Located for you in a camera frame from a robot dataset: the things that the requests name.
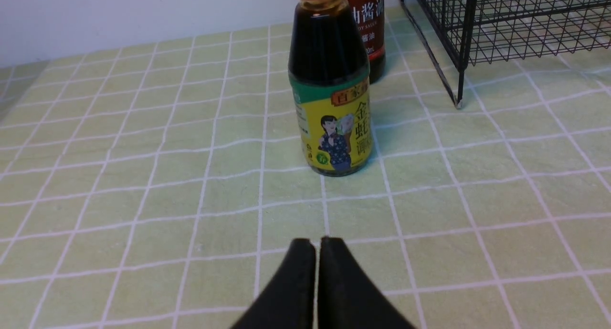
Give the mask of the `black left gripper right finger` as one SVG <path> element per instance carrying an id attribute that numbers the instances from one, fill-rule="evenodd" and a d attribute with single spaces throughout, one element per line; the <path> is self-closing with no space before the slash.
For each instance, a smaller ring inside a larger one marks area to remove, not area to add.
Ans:
<path id="1" fill-rule="evenodd" d="M 362 270 L 344 240 L 321 238 L 318 269 L 320 329 L 413 329 Z"/>

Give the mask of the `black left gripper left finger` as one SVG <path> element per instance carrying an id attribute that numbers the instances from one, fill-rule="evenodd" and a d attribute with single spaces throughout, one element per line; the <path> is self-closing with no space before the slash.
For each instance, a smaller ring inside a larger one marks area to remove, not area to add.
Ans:
<path id="1" fill-rule="evenodd" d="M 314 322 L 316 251 L 295 238 L 281 265 L 233 329 L 311 329 Z"/>

